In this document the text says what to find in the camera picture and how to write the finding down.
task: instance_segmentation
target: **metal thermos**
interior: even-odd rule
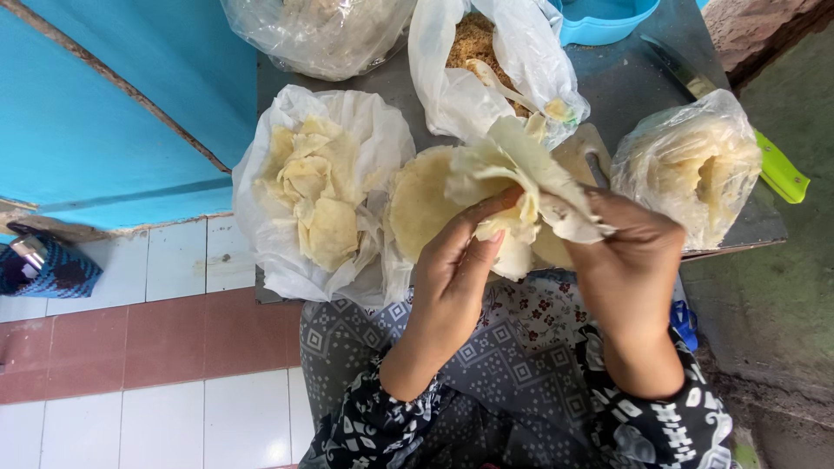
[[[47,249],[34,234],[25,234],[9,243],[10,248],[23,257],[38,272],[47,258]]]

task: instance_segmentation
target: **woman's left hand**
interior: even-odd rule
[[[522,193],[516,186],[469,207],[423,248],[408,325],[379,373],[382,387],[395,399],[412,401],[419,396],[472,335],[504,232],[486,241],[472,234],[481,220],[513,207]]]

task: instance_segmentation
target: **pink tile stripe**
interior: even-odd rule
[[[298,366],[300,318],[244,288],[0,323],[0,404]]]

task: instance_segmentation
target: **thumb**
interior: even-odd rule
[[[489,240],[478,241],[477,238],[472,238],[455,277],[450,282],[450,287],[482,295],[486,277],[490,274],[490,268],[501,249],[504,237],[505,231],[502,229]]]

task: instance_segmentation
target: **metal table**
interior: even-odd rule
[[[626,39],[607,46],[565,47],[579,81],[579,92],[590,103],[590,117],[605,146],[614,154],[620,139],[640,119],[663,109],[689,103],[689,95],[657,61],[639,39],[646,33],[677,49],[716,86],[730,85],[712,46],[710,34],[695,0],[663,0]],[[361,77],[332,83],[275,68],[266,55],[258,54],[258,115],[266,110],[276,94],[287,84],[312,91],[357,89],[378,93],[386,103],[403,113],[414,136],[417,151],[444,144],[456,144],[454,137],[438,137],[425,127],[423,105],[411,82],[408,52],[399,51],[388,63]],[[759,181],[736,223],[715,252],[690,253],[687,259],[722,254],[784,242],[785,225],[773,206],[773,193]],[[281,298],[264,288],[263,272],[256,276],[256,297],[261,303]]]

